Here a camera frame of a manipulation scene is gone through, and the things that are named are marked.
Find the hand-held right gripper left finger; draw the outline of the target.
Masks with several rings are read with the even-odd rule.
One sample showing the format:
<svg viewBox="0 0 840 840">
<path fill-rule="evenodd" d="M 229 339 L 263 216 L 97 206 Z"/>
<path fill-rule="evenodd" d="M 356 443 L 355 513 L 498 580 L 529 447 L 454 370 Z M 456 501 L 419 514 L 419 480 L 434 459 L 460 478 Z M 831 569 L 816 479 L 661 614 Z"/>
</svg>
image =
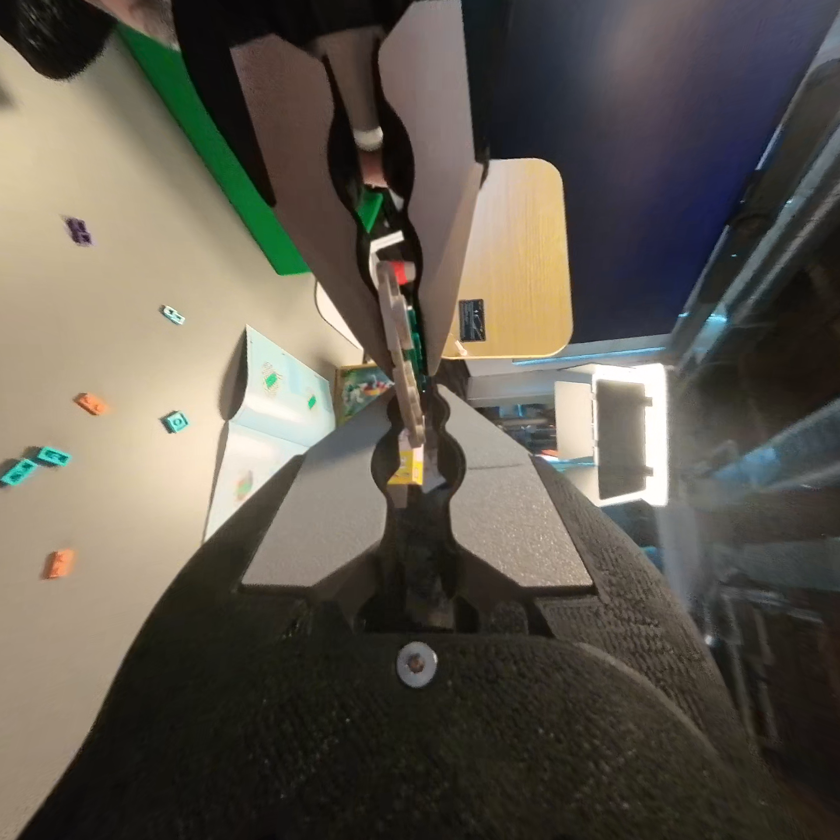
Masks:
<svg viewBox="0 0 840 840">
<path fill-rule="evenodd" d="M 358 615 L 382 578 L 376 554 L 402 430 L 396 393 L 387 391 L 309 449 L 244 574 L 247 593 Z"/>
</svg>

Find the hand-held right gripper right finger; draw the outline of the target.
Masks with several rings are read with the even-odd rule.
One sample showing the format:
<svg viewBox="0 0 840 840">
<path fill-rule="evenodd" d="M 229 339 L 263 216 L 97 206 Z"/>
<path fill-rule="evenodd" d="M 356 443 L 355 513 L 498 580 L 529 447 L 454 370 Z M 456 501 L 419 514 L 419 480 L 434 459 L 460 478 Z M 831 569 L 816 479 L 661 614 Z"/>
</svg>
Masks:
<svg viewBox="0 0 840 840">
<path fill-rule="evenodd" d="M 444 385 L 429 396 L 444 480 L 444 582 L 479 614 L 596 594 L 572 534 L 529 452 Z"/>
</svg>

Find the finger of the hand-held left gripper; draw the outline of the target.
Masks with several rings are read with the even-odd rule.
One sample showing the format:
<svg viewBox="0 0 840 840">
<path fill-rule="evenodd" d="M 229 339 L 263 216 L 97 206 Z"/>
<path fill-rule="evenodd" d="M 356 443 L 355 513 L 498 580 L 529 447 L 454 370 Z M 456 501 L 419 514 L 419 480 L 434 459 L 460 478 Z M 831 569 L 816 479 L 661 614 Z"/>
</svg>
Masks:
<svg viewBox="0 0 840 840">
<path fill-rule="evenodd" d="M 382 162 L 418 250 L 416 300 L 427 371 L 465 356 L 455 335 L 461 291 L 480 227 L 476 158 L 461 2 L 414 2 L 381 44 Z"/>
<path fill-rule="evenodd" d="M 392 373 L 371 241 L 355 209 L 358 158 L 329 66 L 277 35 L 234 48 L 232 58 L 279 224 L 363 350 Z"/>
</svg>

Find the round cream lego plate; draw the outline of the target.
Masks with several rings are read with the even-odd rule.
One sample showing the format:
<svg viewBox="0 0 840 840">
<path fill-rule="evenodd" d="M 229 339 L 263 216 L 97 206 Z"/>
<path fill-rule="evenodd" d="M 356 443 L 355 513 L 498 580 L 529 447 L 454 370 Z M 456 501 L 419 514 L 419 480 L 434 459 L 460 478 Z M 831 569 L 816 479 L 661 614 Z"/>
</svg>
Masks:
<svg viewBox="0 0 840 840">
<path fill-rule="evenodd" d="M 410 307 L 389 262 L 375 266 L 386 346 L 392 360 L 392 379 L 407 441 L 412 449 L 425 445 L 424 411 L 413 361 L 417 358 Z"/>
</svg>

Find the dark green lego plate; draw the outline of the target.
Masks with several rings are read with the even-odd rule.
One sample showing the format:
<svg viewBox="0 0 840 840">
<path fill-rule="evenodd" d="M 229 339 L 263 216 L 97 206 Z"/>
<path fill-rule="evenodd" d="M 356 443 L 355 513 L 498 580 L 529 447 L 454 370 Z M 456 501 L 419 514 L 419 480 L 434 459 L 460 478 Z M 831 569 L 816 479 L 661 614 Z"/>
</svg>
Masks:
<svg viewBox="0 0 840 840">
<path fill-rule="evenodd" d="M 414 307 L 407 308 L 407 317 L 413 344 L 412 348 L 405 352 L 405 357 L 413 368 L 417 390 L 423 394 L 428 388 L 427 362 L 424 339 Z"/>
</svg>

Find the colourful lego set box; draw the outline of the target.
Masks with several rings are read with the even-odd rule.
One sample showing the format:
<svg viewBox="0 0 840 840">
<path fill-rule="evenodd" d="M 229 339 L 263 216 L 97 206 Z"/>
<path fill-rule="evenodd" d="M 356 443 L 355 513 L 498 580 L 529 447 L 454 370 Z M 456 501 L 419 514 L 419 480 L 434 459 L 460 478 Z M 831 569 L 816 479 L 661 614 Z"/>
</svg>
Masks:
<svg viewBox="0 0 840 840">
<path fill-rule="evenodd" d="M 372 362 L 339 367 L 333 381 L 337 426 L 344 425 L 392 387 L 390 378 Z M 399 433 L 397 446 L 400 465 L 389 479 L 389 485 L 421 487 L 424 484 L 424 446 L 412 446 L 405 429 Z"/>
</svg>

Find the person's left hand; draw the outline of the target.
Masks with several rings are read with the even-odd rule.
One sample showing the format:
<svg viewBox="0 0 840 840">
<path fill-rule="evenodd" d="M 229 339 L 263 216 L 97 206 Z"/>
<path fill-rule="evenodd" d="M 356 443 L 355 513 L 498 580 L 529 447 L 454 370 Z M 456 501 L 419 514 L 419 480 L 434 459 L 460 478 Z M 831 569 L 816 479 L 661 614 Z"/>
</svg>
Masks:
<svg viewBox="0 0 840 840">
<path fill-rule="evenodd" d="M 385 132 L 372 64 L 368 60 L 363 60 L 353 70 L 348 111 L 363 182 L 367 186 L 388 187 L 384 166 Z"/>
</svg>

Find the green plastic bin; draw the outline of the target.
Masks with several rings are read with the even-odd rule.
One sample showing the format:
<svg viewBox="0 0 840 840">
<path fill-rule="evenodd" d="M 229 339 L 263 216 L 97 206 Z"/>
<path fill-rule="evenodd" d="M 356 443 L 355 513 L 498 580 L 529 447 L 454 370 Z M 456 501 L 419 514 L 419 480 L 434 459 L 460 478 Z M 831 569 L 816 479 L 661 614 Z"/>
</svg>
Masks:
<svg viewBox="0 0 840 840">
<path fill-rule="evenodd" d="M 274 214 L 275 205 L 267 204 L 260 196 L 205 111 L 186 70 L 181 48 L 177 45 L 173 3 L 129 2 L 132 13 L 123 14 L 119 24 L 122 40 L 276 272 L 280 275 L 300 274 L 304 270 L 312 273 L 279 224 Z M 374 79 L 377 75 L 375 58 L 383 39 L 373 51 Z M 357 215 L 359 205 L 364 202 L 365 184 L 361 186 L 360 200 L 355 208 Z M 369 235 L 363 220 L 360 221 Z"/>
</svg>

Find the bright white light panel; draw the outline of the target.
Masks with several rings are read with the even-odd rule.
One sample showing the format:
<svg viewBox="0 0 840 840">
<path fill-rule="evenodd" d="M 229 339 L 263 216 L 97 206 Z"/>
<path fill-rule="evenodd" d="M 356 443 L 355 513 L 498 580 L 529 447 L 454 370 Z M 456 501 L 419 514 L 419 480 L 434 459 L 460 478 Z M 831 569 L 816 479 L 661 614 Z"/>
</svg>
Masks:
<svg viewBox="0 0 840 840">
<path fill-rule="evenodd" d="M 556 468 L 597 507 L 669 500 L 668 372 L 595 365 L 554 384 Z"/>
</svg>

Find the light blue instruction booklet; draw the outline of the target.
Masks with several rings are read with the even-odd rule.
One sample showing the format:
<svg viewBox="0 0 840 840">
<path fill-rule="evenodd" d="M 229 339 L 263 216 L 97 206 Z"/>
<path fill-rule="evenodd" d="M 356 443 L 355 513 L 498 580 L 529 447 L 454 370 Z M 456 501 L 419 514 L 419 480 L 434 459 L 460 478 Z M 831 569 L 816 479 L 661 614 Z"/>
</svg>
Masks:
<svg viewBox="0 0 840 840">
<path fill-rule="evenodd" d="M 328 381 L 249 325 L 245 384 L 226 425 L 203 540 L 209 540 L 292 458 L 336 427 Z"/>
</svg>

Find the wooden-top white tilting stand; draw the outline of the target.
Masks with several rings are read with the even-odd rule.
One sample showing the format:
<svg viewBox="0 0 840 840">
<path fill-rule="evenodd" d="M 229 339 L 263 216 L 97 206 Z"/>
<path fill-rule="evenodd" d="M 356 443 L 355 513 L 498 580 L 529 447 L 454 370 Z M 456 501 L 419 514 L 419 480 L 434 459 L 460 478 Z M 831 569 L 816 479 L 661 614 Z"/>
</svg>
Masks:
<svg viewBox="0 0 840 840">
<path fill-rule="evenodd" d="M 448 360 L 546 358 L 573 332 L 564 184 L 537 158 L 492 161 L 479 189 L 458 302 L 482 300 L 486 337 L 467 339 L 455 310 Z"/>
</svg>

